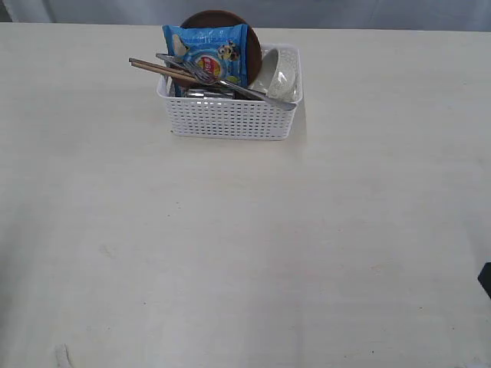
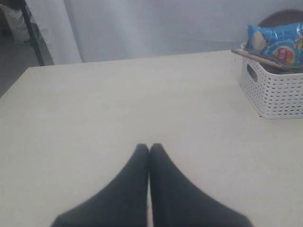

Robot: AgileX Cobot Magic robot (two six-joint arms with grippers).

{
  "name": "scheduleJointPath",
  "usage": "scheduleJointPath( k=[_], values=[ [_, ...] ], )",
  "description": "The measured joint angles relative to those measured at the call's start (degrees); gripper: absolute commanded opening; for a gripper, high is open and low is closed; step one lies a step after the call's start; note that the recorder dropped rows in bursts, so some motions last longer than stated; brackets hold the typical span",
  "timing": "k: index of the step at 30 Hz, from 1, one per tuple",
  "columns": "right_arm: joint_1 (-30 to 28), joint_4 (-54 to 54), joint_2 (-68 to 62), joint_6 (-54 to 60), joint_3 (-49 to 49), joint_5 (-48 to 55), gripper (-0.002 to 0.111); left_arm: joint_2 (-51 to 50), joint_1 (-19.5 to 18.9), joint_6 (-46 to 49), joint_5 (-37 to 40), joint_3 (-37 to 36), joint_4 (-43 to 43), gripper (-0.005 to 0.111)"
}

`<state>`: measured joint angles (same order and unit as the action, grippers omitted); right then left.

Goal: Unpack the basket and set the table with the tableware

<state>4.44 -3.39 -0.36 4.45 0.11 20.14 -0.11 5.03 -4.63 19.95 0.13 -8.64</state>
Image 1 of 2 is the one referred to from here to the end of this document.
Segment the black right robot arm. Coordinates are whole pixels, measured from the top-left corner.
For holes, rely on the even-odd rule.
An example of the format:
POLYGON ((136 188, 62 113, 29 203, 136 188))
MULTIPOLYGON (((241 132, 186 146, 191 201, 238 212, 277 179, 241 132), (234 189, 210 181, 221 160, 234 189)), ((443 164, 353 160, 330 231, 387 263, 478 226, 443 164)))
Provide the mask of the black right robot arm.
POLYGON ((487 296, 491 298, 491 262, 486 262, 477 276, 477 280, 487 296))

